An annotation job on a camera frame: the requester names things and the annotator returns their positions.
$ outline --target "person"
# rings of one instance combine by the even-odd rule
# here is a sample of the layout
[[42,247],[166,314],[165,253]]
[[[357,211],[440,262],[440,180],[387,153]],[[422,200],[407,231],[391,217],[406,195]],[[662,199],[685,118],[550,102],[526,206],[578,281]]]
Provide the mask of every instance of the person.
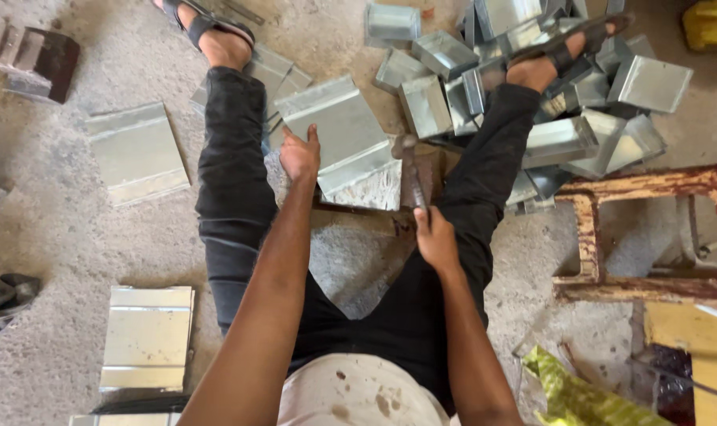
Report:
[[241,72],[252,33],[191,0],[155,5],[210,64],[196,209],[226,334],[179,425],[431,426],[454,413],[464,426],[523,424],[486,333],[489,245],[540,94],[584,52],[587,31],[561,41],[563,58],[513,63],[436,207],[414,210],[418,249],[372,313],[348,320],[308,271],[318,129],[307,141],[285,130],[279,159],[292,186],[278,211],[260,148],[264,85]]

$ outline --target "concrete floor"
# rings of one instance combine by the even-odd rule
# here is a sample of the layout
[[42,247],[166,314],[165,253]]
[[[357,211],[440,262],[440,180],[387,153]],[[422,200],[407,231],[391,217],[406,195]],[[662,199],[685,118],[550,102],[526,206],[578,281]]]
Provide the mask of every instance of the concrete floor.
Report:
[[[363,2],[242,2],[268,20],[261,28],[253,26],[260,41],[295,59],[316,81],[351,73],[384,130],[404,130],[399,101],[371,85],[383,51],[363,47]],[[454,3],[438,0],[436,17],[424,23],[424,33],[452,28]],[[602,10],[588,3],[591,11]],[[213,8],[221,0],[207,4]],[[686,51],[672,2],[627,4],[638,17],[630,35],[648,34],[659,58],[695,69],[676,114],[654,117],[670,150],[650,166],[717,162],[717,54]],[[190,391],[221,344],[193,210],[203,124],[188,99],[203,78],[205,60],[147,0],[3,0],[0,23],[6,16],[42,28],[58,20],[60,32],[81,44],[82,56],[64,106],[4,94],[0,75],[0,183],[13,186],[0,205],[0,274],[20,272],[44,282],[31,309],[0,334],[0,425],[66,424],[69,415],[101,402],[150,394],[98,392],[109,287],[116,284],[201,289],[186,381]],[[166,105],[193,188],[113,209],[82,120],[158,99]],[[676,244],[671,206],[670,200],[658,200],[603,210],[610,228],[605,236],[615,249],[613,271],[644,275]],[[313,235],[312,271],[352,317],[372,309],[413,243],[412,236],[340,227]],[[631,305],[557,306],[552,301],[550,276],[571,263],[576,246],[567,206],[508,217],[496,232],[495,277],[485,303],[489,335],[513,387],[519,386],[520,373],[510,353],[540,319],[547,325],[535,332],[536,341],[551,351],[561,339],[572,341],[586,374],[608,389],[628,388],[624,360]],[[529,416],[531,402],[521,399]]]

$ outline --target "black pants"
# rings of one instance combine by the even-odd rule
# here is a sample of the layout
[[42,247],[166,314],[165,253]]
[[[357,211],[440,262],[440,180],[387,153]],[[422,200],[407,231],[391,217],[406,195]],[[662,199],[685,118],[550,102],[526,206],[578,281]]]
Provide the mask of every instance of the black pants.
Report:
[[[206,146],[198,164],[196,209],[208,282],[226,334],[277,206],[260,149],[264,85],[226,67],[211,69],[207,80]],[[489,244],[503,218],[539,105],[539,94],[520,86],[499,86],[494,96],[482,130],[464,150],[436,201],[455,226],[461,264],[485,325],[483,291],[492,279]],[[309,272],[289,372],[328,353],[377,355],[400,365],[452,413],[445,321],[439,277],[418,250],[380,304],[361,320],[348,320]]]

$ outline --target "foot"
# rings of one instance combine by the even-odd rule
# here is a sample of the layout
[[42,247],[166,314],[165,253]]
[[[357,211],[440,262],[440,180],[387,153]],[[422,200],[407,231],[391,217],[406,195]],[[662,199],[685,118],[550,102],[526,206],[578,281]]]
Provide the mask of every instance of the foot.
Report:
[[[609,34],[613,34],[616,26],[614,24],[605,24],[605,29]],[[585,42],[584,33],[573,34],[566,39],[566,47],[569,48],[572,58],[577,59],[582,53],[582,49],[585,48]],[[558,77],[558,71],[556,71],[553,63],[550,59],[542,56],[541,58],[520,62],[509,68],[505,81],[543,93],[556,77]]]
[[[164,0],[152,0],[161,10],[164,10]],[[190,28],[198,12],[185,3],[177,8],[177,15],[185,28]],[[230,67],[237,71],[251,60],[251,47],[237,34],[225,33],[219,30],[209,30],[198,40],[201,52],[206,55],[211,67]]]

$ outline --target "yellow plastic sack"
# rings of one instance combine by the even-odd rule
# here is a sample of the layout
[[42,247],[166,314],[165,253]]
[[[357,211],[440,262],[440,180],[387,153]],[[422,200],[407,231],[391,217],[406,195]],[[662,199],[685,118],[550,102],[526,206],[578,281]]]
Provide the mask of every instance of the yellow plastic sack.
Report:
[[696,3],[685,12],[682,22],[691,49],[717,48],[717,0]]
[[545,426],[673,426],[652,411],[572,375],[540,346],[521,363],[543,384],[548,411],[535,415]]

